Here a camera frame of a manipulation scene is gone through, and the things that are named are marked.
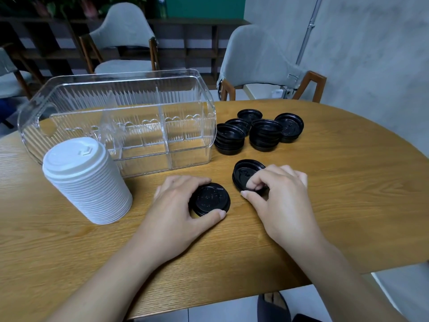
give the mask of chair cushion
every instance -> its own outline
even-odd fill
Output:
[[[98,75],[104,73],[125,73],[140,71],[152,71],[152,62],[136,59],[112,59],[110,61],[100,63],[94,70],[94,72]]]
[[[33,77],[31,73],[26,71],[20,71],[24,80],[28,83],[31,82]],[[22,88],[19,85],[18,80],[16,80],[13,72],[0,77],[0,99],[9,98],[15,96],[21,96],[23,94]]]

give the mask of oval table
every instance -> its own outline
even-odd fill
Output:
[[[212,177],[227,189],[231,207],[224,221],[146,283],[129,317],[307,285],[233,185],[234,164],[244,158],[306,172],[320,228],[359,272],[429,259],[429,162],[421,152],[367,119],[312,102],[217,102],[217,122],[244,108],[267,119],[298,114],[304,131],[272,152],[256,151],[246,138],[238,155],[214,148],[207,165],[127,179],[132,208],[106,226],[90,223],[43,177],[17,132],[0,139],[2,318],[46,317],[132,236],[170,174]]]

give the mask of white plastic lid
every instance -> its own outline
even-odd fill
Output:
[[[42,169],[50,177],[78,175],[99,163],[105,152],[101,143],[89,137],[66,140],[45,154]]]

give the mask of green board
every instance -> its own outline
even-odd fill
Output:
[[[246,0],[166,0],[170,18],[243,19]]]

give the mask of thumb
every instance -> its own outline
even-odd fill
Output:
[[[246,199],[253,205],[256,212],[258,213],[258,216],[260,216],[265,212],[267,202],[264,199],[262,199],[262,197],[259,194],[252,191],[241,191],[240,193],[244,199]]]
[[[198,219],[193,219],[193,223],[196,225],[196,237],[204,233],[209,228],[216,225],[227,215],[226,211],[220,209],[213,209],[209,213],[205,214]]]

